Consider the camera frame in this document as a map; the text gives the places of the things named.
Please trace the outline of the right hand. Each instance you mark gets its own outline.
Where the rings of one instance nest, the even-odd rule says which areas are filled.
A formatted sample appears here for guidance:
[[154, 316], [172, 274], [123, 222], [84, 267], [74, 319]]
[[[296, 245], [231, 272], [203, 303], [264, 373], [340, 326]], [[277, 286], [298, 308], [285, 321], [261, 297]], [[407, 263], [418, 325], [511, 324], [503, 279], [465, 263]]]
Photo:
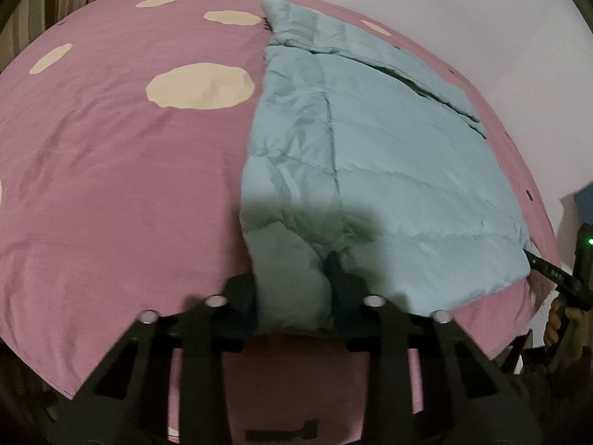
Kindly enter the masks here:
[[570, 323], [573, 330], [566, 346], [565, 360], [574, 362], [580, 359], [584, 347], [589, 347], [592, 343], [592, 312], [572, 309], [564, 305], [560, 296], [556, 297], [551, 303], [545, 327], [544, 343], [547, 347], [568, 336], [568, 333], [563, 332], [566, 323]]

